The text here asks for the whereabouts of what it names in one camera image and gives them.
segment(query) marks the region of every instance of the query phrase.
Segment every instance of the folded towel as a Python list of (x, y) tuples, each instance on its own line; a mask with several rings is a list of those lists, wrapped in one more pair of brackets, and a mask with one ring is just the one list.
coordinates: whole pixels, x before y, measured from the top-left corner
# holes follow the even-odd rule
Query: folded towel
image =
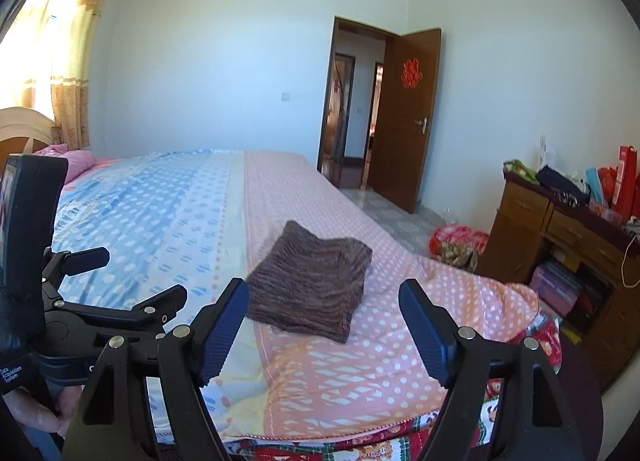
[(344, 344), (362, 301), (371, 256), (371, 249), (356, 239), (318, 239), (287, 221), (267, 257), (246, 279), (251, 288), (247, 316)]

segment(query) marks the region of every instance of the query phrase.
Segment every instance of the pink polka dot bedsheet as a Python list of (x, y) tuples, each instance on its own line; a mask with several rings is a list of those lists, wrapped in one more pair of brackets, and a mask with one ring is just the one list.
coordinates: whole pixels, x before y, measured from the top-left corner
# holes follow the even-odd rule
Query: pink polka dot bedsheet
[(289, 219), (321, 238), (355, 237), (372, 248), (373, 259), (346, 345), (253, 324), (266, 382), (264, 408), (256, 411), (263, 431), (229, 430), (226, 441), (326, 444), (433, 415), (446, 391), (428, 376), (402, 319), (398, 288), (405, 279), (417, 279), (457, 324), (488, 339), (509, 341), (538, 314), (537, 295), (523, 285), (504, 285), (406, 251), (302, 156), (245, 153), (244, 196), (249, 271)]

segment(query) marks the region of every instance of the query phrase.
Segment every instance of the hand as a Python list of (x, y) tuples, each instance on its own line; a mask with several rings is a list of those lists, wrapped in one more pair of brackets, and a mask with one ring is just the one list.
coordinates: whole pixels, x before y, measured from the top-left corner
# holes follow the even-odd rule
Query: hand
[(18, 423), (43, 432), (57, 432), (60, 436), (65, 437), (80, 394), (82, 394), (82, 387), (79, 386), (62, 389), (56, 402), (56, 409), (59, 412), (57, 416), (22, 388), (15, 389), (3, 397), (9, 411)]

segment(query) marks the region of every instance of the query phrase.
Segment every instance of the orange curtain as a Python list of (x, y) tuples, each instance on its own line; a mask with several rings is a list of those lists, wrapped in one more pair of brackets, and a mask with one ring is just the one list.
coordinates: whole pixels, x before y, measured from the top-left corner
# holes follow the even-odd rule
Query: orange curtain
[(52, 2), (27, 0), (0, 44), (0, 108), (36, 108), (36, 87), (50, 85)]
[(0, 44), (0, 108), (54, 118), (71, 150), (89, 145), (87, 75), (103, 1), (27, 0)]
[(104, 0), (63, 0), (51, 61), (51, 104), (69, 149), (89, 145), (88, 69)]

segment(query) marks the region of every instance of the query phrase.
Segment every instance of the door frame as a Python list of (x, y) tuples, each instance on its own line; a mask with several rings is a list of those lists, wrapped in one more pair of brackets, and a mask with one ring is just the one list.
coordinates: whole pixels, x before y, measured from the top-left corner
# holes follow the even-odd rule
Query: door frame
[(370, 129), (371, 129), (371, 118), (373, 118), (373, 99), (376, 96), (376, 83), (377, 83), (377, 78), (378, 78), (378, 68), (382, 67), (382, 72), (385, 72), (385, 65), (382, 62), (376, 62), (376, 65), (374, 67), (374, 71), (373, 71), (373, 86), (371, 88), (371, 106), (369, 107), (369, 121), (367, 121), (367, 139), (365, 140), (365, 144), (364, 144), (364, 155), (362, 156), (364, 158), (364, 161), (367, 160), (367, 151), (369, 150), (369, 136), (370, 136)]
[(330, 97), (330, 90), (331, 90), (330, 89), (331, 88), (331, 65), (334, 62), (335, 38), (340, 28), (343, 28), (344, 30), (348, 30), (351, 32), (359, 32), (360, 34), (365, 34), (373, 38), (379, 38), (380, 40), (384, 40), (385, 43), (388, 43), (388, 40), (390, 38), (399, 36), (396, 33), (392, 33), (391, 31), (386, 31), (379, 27), (363, 24), (362, 22), (356, 22), (354, 20), (349, 20), (347, 18), (343, 18), (339, 16), (334, 17), (334, 29), (331, 37), (331, 48), (329, 50), (329, 63), (327, 66), (327, 73), (326, 73), (326, 85), (324, 88), (324, 106), (322, 108), (322, 125), (320, 128), (320, 141), (318, 142), (318, 162), (316, 163), (316, 169), (319, 172), (322, 171), (322, 139), (324, 138), (326, 118), (329, 115), (329, 97)]

